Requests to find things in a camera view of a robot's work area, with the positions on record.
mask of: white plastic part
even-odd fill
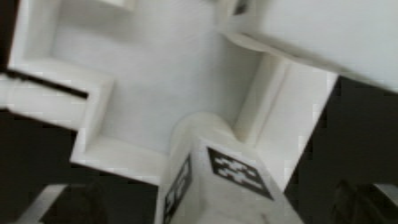
[[[338,75],[277,56],[265,57],[235,133],[256,151],[285,189],[318,123]]]
[[[78,130],[86,114],[86,99],[29,82],[18,81],[7,97],[7,109],[23,116],[46,120]]]
[[[135,1],[137,0],[98,0],[109,4],[112,4],[114,6],[121,7],[126,10],[133,10],[135,7]]]
[[[39,224],[68,185],[48,185],[14,224]]]
[[[386,0],[221,0],[221,31],[245,48],[398,91],[398,3]]]
[[[185,118],[173,143],[155,223],[301,224],[261,161],[217,115]]]
[[[16,79],[0,74],[0,109],[7,109],[9,93],[16,85]]]
[[[217,33],[215,15],[215,2],[197,0],[141,1],[135,13],[93,0],[23,0],[20,4],[9,67],[89,95],[71,161],[155,185],[183,117],[201,111],[217,113],[254,148],[276,117],[270,102],[295,92],[281,98],[277,110],[290,112],[277,120],[292,113],[313,117],[313,105],[318,115],[336,80],[302,75],[301,85],[286,85],[295,77],[279,77],[276,61],[293,62],[269,59],[229,43]],[[304,88],[311,91],[301,95]],[[308,94],[320,96],[316,101],[306,100]],[[292,130],[295,125],[309,131],[315,122],[292,123]],[[272,153],[281,164],[297,163],[299,154]]]

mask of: white foam board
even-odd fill
[[[267,54],[229,42],[217,30],[217,12],[217,2],[206,0],[137,1],[133,11],[96,0],[23,0],[20,4],[9,67],[89,94],[71,161],[151,184],[160,183],[171,133],[183,117],[215,113],[254,147],[265,130],[254,124],[269,127],[267,121],[281,116],[283,122],[297,111],[316,121],[311,108],[320,105],[322,109],[325,83],[336,81],[336,74],[320,72],[315,78],[306,71],[283,74],[281,79],[274,68],[281,64],[286,70],[295,62],[276,57],[269,64]],[[302,84],[286,85],[295,79]],[[315,88],[299,94],[306,83]],[[288,97],[277,110],[286,108],[290,113],[272,115],[281,94]],[[306,142],[315,122],[281,127],[306,130]],[[297,132],[285,138],[295,139]],[[270,151],[276,158],[297,162],[301,153],[285,154],[285,150],[292,148]]]

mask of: white support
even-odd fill
[[[68,185],[50,185],[41,195],[36,198],[36,201],[16,221],[13,224],[41,224],[41,218],[46,214],[46,211],[54,205],[54,202],[64,192]]]

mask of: black background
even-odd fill
[[[16,0],[0,0],[6,71]],[[0,112],[0,223],[13,221],[45,184],[105,186],[110,223],[151,223],[157,187],[68,163],[75,132]],[[329,223],[334,187],[398,179],[398,96],[340,79],[286,195],[308,224]]]

